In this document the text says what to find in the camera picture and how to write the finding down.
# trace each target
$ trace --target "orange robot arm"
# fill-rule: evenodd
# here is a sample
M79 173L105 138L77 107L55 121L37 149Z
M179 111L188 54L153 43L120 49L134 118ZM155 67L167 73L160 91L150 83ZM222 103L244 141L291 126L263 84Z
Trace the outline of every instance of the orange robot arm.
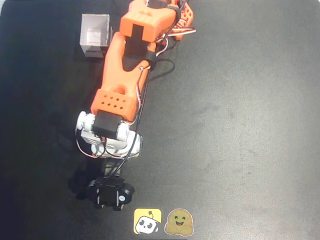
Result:
M102 85L95 94L91 113L82 112L77 122L77 129L91 144L95 156L138 156L142 138L137 130L130 130L130 125L141 114L141 90L146 91L148 73L168 47L168 37L180 40L195 32L190 27L193 18L186 0L130 3L105 56Z

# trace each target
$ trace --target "smiling face logo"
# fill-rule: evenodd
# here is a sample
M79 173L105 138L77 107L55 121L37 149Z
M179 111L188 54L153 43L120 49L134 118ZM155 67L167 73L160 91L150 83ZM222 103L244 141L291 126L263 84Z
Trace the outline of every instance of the smiling face logo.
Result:
M193 222L190 212L178 208L170 212L164 231L170 235L191 236L194 233Z

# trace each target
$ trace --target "robot face sticker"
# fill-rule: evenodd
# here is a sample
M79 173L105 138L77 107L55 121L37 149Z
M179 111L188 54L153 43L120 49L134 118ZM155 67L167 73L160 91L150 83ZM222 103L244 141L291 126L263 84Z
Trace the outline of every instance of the robot face sticker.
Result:
M178 208L170 212L164 231L169 235L191 236L194 233L193 222L190 212Z
M142 216L140 217L138 223L135 226L135 230L139 234L152 234L158 232L159 226L158 221L153 220L150 217Z
M134 233L153 234L159 231L162 213L159 209L138 208L134 211Z

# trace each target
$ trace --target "small box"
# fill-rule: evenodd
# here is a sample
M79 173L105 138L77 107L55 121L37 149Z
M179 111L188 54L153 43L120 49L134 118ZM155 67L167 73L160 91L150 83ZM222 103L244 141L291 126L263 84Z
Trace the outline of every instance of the small box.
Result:
M104 58L112 35L109 14L82 14L80 45L87 58Z

